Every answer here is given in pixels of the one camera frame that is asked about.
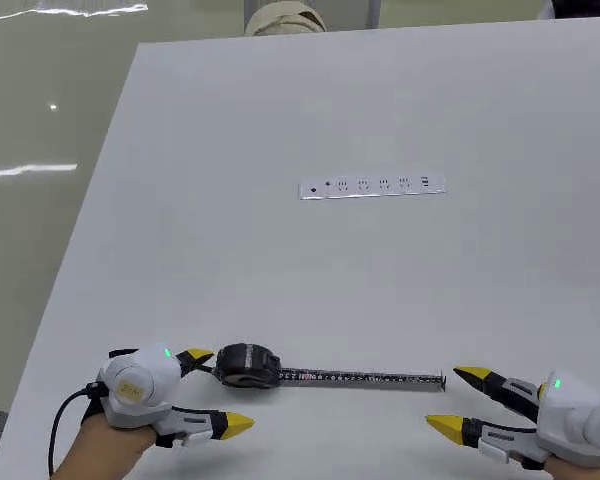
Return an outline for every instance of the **white table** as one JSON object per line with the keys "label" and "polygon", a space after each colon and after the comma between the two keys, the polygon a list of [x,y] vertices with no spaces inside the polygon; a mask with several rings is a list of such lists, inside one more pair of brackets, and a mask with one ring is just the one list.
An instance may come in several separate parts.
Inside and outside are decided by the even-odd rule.
{"label": "white table", "polygon": [[[308,177],[417,168],[449,193],[297,198]],[[470,364],[539,382],[560,366],[600,387],[600,20],[140,46],[0,480],[44,478],[62,399],[110,348],[160,339],[257,342],[302,367]],[[257,423],[153,449],[132,479],[502,478],[424,415],[520,422],[453,377],[446,394],[264,394],[198,374],[179,403]]]}

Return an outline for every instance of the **yellow label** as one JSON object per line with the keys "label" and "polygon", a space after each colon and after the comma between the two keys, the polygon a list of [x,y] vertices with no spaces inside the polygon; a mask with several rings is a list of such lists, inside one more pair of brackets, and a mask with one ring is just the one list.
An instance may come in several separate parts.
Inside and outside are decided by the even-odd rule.
{"label": "yellow label", "polygon": [[126,381],[121,381],[118,384],[118,389],[116,390],[116,395],[119,397],[126,398],[127,400],[131,400],[133,403],[138,403],[142,400],[142,396],[144,395],[144,388],[140,388],[133,383],[129,383]]}

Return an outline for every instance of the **black cable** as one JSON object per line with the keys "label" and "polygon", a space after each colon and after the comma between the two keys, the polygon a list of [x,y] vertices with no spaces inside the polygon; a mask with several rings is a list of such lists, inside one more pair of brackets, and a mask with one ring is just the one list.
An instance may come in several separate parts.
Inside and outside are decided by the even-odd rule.
{"label": "black cable", "polygon": [[53,476],[53,451],[56,448],[56,435],[58,434],[58,424],[60,423],[60,417],[64,413],[65,408],[73,402],[76,398],[86,396],[87,389],[83,388],[82,390],[78,390],[76,393],[69,395],[69,397],[62,402],[60,408],[58,409],[58,413],[56,413],[56,417],[53,419],[53,426],[51,427],[51,438],[49,438],[49,455],[47,456],[47,466],[49,468],[49,478]]}
{"label": "black cable", "polygon": [[55,418],[53,419],[53,426],[51,427],[51,437],[49,438],[49,454],[47,456],[47,467],[49,468],[49,477],[53,475],[53,452],[56,448],[56,435],[58,434],[58,424],[60,423],[60,418],[64,413],[67,406],[74,401],[78,397],[89,397],[91,400],[94,398],[104,397],[109,394],[109,389],[104,384],[104,382],[92,382],[89,383],[82,390],[78,390],[76,393],[69,395],[67,399],[62,402],[60,408],[58,409],[58,413],[56,413]]}

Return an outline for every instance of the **white plastic housing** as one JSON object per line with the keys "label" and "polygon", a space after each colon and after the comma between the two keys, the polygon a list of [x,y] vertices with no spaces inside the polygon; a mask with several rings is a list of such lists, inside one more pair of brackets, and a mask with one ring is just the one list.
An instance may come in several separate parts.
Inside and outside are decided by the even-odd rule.
{"label": "white plastic housing", "polygon": [[596,407],[600,407],[600,394],[596,390],[573,375],[551,372],[540,399],[538,437],[545,447],[553,446],[552,451],[599,457],[600,438],[596,429],[600,423],[589,420]]}
{"label": "white plastic housing", "polygon": [[180,384],[180,363],[166,345],[156,344],[108,360],[100,378],[116,413],[145,415],[171,408]]}

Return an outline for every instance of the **human hand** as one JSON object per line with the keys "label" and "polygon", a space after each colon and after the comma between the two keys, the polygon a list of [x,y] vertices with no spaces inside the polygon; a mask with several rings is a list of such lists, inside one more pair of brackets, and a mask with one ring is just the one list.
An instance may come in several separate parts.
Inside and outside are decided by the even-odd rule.
{"label": "human hand", "polygon": [[547,459],[545,470],[554,480],[600,480],[600,469],[578,467],[557,457]]}
{"label": "human hand", "polygon": [[117,429],[103,414],[87,418],[53,480],[120,480],[156,441],[151,427]]}

